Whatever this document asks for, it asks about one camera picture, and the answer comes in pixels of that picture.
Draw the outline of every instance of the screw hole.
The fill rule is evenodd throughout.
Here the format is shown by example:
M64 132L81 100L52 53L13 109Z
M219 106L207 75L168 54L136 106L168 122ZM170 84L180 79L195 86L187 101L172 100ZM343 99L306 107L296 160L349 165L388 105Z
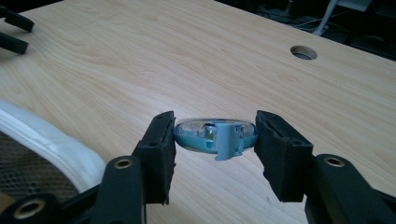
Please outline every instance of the screw hole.
M124 160L117 161L114 166L117 169L125 169L125 168L129 167L130 165L132 165L132 161L124 159Z
M343 167L345 166L344 162L335 158L335 157L327 157L324 159L324 161L329 164L330 166L334 167Z
M14 213L16 219L25 219L27 217L32 217L36 213L40 212L46 202L42 199L33 199L29 202L21 205Z

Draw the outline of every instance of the blue plastic object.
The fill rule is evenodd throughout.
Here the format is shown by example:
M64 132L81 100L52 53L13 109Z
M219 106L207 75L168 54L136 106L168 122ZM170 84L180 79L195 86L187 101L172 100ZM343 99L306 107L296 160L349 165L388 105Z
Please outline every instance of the blue plastic object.
M255 145L257 129L237 119L183 119L175 127L175 140L188 150L218 154L216 161L226 161Z

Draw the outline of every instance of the floor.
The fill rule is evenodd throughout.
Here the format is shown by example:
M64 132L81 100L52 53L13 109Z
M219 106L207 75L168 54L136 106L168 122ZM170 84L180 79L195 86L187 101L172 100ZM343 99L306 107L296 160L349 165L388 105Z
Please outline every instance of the floor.
M320 18L310 16L293 17L285 10L267 8L265 4L258 6L254 13L308 33L314 32L320 24ZM351 17L353 18L353 13L355 13L353 10L346 8L335 11L327 23L326 32L322 37L344 44L349 34L348 24L344 21L349 20ZM379 36L370 34L358 35L353 39L350 46L396 62L396 45L386 43Z

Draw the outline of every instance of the light wooden tabletop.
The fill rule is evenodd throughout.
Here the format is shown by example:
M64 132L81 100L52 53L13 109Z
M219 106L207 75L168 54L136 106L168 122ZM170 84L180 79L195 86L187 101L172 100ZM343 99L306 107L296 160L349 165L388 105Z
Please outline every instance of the light wooden tabletop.
M0 49L0 97L106 161L131 154L164 111L254 121L260 109L396 195L395 62L209 0L66 0L23 15L31 34L0 23L30 44ZM215 161L178 147L170 204L149 205L148 223L306 223L262 170L253 150Z

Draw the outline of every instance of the round hole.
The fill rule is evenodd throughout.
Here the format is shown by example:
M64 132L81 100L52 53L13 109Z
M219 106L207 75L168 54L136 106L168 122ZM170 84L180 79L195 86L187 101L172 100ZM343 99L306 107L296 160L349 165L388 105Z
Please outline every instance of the round hole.
M32 217L44 208L46 202L42 199L33 199L21 205L14 213L16 219Z
M306 46L294 46L290 52L299 59L314 60L318 57L317 53Z
M341 161L340 159L337 159L335 157L327 157L324 159L324 161L329 164L330 166L335 166L335 167L343 167L345 166L344 162Z
M132 165L132 161L124 159L124 160L117 161L114 166L117 169L125 169L125 168L129 167L130 165Z

